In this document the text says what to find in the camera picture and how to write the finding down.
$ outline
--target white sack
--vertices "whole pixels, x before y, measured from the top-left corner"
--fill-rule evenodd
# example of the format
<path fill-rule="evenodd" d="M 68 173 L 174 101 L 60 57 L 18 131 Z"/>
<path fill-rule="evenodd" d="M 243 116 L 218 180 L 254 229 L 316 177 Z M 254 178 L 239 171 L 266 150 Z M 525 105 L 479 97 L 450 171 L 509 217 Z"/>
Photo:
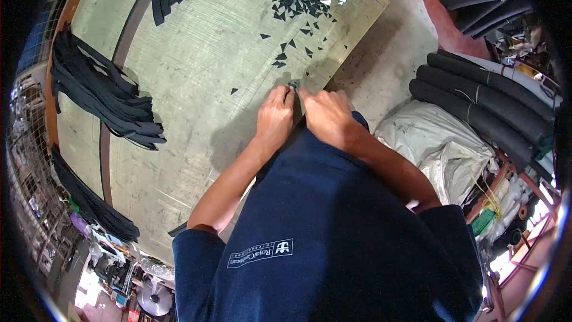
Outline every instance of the white sack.
<path fill-rule="evenodd" d="M 472 128 L 440 107 L 412 101 L 375 132 L 429 179 L 443 205 L 461 205 L 494 156 Z"/>

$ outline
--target table surface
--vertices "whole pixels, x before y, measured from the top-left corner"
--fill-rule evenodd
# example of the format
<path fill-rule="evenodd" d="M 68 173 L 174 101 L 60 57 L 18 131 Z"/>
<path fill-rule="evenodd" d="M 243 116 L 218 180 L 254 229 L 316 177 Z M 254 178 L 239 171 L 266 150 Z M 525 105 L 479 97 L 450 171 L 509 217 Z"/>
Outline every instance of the table surface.
<path fill-rule="evenodd" d="M 135 1 L 81 0 L 74 34 L 111 58 Z M 330 6 L 332 18 L 304 13 L 286 22 L 273 18 L 273 4 L 278 2 L 184 0 L 159 27 L 149 6 L 137 29 L 125 72 L 153 97 L 168 142 L 152 152 L 112 136 L 111 194 L 114 208 L 139 227 L 139 247 L 163 261 L 173 261 L 167 232 L 188 218 L 254 136 L 268 91 L 291 79 L 311 91 L 322 89 L 388 0 L 347 0 Z M 312 36 L 300 31 L 307 21 Z M 262 40 L 260 33 L 270 38 Z M 285 49 L 286 66 L 272 66 L 280 44 L 290 39 L 296 48 Z M 238 90 L 231 95 L 232 89 Z M 60 103 L 62 156 L 102 197 L 99 120 L 63 94 Z"/>

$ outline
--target wire mesh shelf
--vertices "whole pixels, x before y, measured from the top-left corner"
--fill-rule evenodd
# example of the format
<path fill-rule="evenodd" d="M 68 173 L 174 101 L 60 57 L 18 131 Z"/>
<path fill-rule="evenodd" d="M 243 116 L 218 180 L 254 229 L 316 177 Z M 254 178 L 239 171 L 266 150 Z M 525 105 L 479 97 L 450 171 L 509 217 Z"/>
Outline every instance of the wire mesh shelf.
<path fill-rule="evenodd" d="M 45 117 L 47 60 L 58 19 L 67 0 L 47 0 L 26 40 L 10 92 L 5 141 L 9 192 L 17 226 L 30 258 L 44 276 L 58 274 L 72 254 L 78 231 L 72 225 L 68 193 L 50 163 Z"/>

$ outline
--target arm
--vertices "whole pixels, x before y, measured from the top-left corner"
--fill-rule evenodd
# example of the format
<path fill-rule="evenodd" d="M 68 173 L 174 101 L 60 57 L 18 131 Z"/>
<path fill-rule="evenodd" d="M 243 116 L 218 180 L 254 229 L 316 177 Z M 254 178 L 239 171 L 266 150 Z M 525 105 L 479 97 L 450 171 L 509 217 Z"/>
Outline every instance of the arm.
<path fill-rule="evenodd" d="M 441 206 L 433 186 L 421 171 L 396 151 L 378 142 L 351 114 L 345 95 L 300 89 L 308 129 L 324 143 L 365 162 L 405 204 L 419 201 L 414 212 Z"/>
<path fill-rule="evenodd" d="M 288 138 L 294 95 L 289 86 L 270 92 L 258 112 L 256 136 L 199 200 L 190 213 L 187 229 L 218 234 L 228 225 L 248 184 Z"/>

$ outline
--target navy blue t-shirt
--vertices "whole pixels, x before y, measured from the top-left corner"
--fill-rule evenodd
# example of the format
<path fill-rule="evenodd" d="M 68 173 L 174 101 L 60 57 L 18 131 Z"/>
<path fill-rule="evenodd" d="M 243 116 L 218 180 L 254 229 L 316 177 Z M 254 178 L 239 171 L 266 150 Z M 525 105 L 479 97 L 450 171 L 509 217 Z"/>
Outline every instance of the navy blue t-shirt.
<path fill-rule="evenodd" d="M 482 301 L 459 206 L 414 215 L 307 129 L 259 174 L 226 245 L 186 230 L 173 252 L 181 321 L 471 321 Z"/>

